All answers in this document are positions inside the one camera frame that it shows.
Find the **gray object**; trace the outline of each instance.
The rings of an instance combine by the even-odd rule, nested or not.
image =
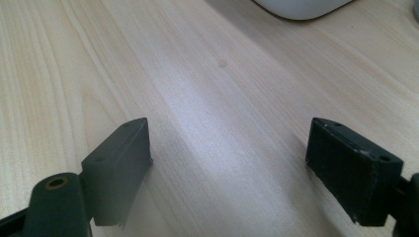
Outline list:
[[[415,1],[415,6],[413,7],[413,14],[415,14],[416,21],[419,22],[419,0]]]

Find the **wood grain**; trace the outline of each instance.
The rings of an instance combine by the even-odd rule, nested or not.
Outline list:
[[[315,21],[240,0],[0,0],[0,218],[147,117],[155,165],[125,230],[96,236],[390,236],[354,225],[304,165],[313,117],[419,171],[411,0]]]

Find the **wooden surface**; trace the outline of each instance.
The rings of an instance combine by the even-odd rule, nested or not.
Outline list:
[[[242,0],[0,0],[0,218],[147,117],[155,165],[128,225],[96,236],[390,236],[354,225],[304,165],[311,118],[419,171],[411,0],[316,21]]]

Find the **light wood tabletop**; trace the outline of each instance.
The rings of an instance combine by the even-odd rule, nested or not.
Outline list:
[[[126,229],[95,236],[390,236],[352,223],[305,166],[313,117],[419,171],[412,0],[292,22],[243,0],[0,0],[0,218],[120,124],[154,165]]]

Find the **white object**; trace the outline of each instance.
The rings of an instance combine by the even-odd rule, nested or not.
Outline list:
[[[352,0],[256,0],[272,13],[292,19],[308,20],[320,17]]]

